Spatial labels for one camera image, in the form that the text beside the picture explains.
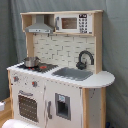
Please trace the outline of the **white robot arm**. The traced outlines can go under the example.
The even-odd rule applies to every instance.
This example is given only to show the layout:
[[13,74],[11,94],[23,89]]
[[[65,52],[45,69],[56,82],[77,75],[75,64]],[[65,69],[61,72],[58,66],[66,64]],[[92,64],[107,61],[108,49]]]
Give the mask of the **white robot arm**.
[[7,120],[1,128],[38,128],[35,125],[23,122],[21,120],[9,119]]

